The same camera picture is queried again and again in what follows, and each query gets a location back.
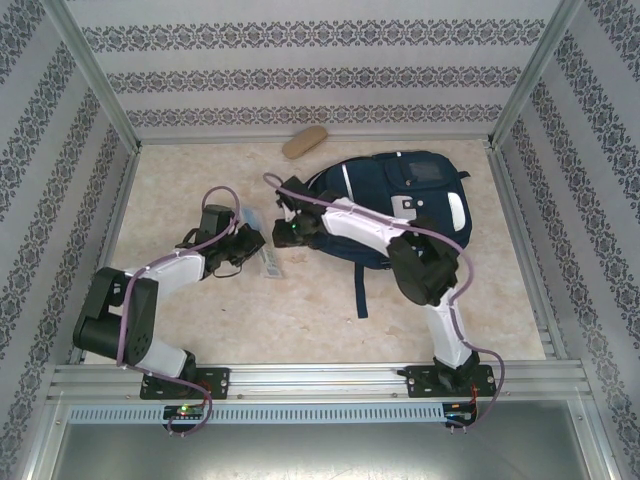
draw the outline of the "backpack strap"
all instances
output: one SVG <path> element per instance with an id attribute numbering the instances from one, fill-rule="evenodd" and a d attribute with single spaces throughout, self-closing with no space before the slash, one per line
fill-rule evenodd
<path id="1" fill-rule="evenodd" d="M 369 312 L 367 311 L 367 296 L 364 290 L 364 265 L 359 263 L 355 264 L 353 280 L 356 284 L 356 308 L 358 309 L 358 318 L 367 318 Z"/>

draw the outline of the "black mounting plate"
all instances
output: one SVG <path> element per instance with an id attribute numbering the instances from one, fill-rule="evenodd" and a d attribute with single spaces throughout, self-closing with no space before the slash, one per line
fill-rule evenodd
<path id="1" fill-rule="evenodd" d="M 407 379 L 409 398 L 470 397 L 472 385 L 478 389 L 478 397 L 493 397 L 496 393 L 496 379 L 489 365 L 475 367 L 467 385 L 455 391 L 440 383 L 435 365 L 411 365 L 401 375 Z"/>
<path id="2" fill-rule="evenodd" d="M 196 383 L 211 392 L 213 400 L 226 400 L 229 392 L 228 368 L 197 368 Z M 183 387 L 166 380 L 145 375 L 140 386 L 142 400 L 199 400 L 204 395 L 194 388 Z"/>

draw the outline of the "marble-patterned floor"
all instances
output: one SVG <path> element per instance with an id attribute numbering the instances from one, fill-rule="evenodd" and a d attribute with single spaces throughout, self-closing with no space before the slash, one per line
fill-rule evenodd
<path id="1" fill-rule="evenodd" d="M 460 300 L 468 338 L 505 359 L 544 359 L 480 141 L 325 142 L 297 160 L 280 149 L 275 143 L 143 147 L 113 266 L 137 267 L 169 252 L 198 225 L 201 197 L 214 185 L 232 187 L 243 204 L 258 208 L 270 232 L 280 211 L 262 181 L 265 171 L 306 179 L 350 157 L 431 150 L 471 173 L 464 187 L 476 281 Z M 224 193 L 212 200 L 232 204 Z M 358 319 L 351 263 L 302 247 L 276 253 L 284 279 L 263 278 L 253 258 L 234 278 L 209 278 L 163 300 L 155 335 L 194 352 L 198 363 L 431 360 L 424 312 L 400 293 L 391 272 L 366 271 L 369 318 Z M 462 269 L 459 278 L 465 276 Z M 86 361 L 110 362 L 93 355 Z"/>

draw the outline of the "backpack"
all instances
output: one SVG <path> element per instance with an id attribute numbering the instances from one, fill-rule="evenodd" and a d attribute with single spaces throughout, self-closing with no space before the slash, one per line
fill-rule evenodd
<path id="1" fill-rule="evenodd" d="M 330 190 L 347 196 L 385 215 L 408 220 L 426 216 L 439 233 L 465 248 L 471 236 L 471 215 L 460 180 L 468 176 L 437 153 L 391 152 L 342 161 L 305 185 L 317 194 Z M 366 318 L 364 268 L 389 269 L 389 259 L 354 240 L 324 233 L 316 233 L 310 247 L 355 263 L 358 318 Z"/>

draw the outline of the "patterned wallpaper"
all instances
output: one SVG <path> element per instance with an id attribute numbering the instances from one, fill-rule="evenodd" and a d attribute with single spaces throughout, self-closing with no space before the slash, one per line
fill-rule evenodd
<path id="1" fill-rule="evenodd" d="M 0 1 L 0 480 L 102 254 L 129 158 L 41 5 Z"/>
<path id="2" fill-rule="evenodd" d="M 623 478 L 640 478 L 639 35 L 633 1 L 585 1 L 502 146 Z"/>
<path id="3" fill-rule="evenodd" d="M 489 133 L 557 2 L 68 5 L 146 140 Z"/>

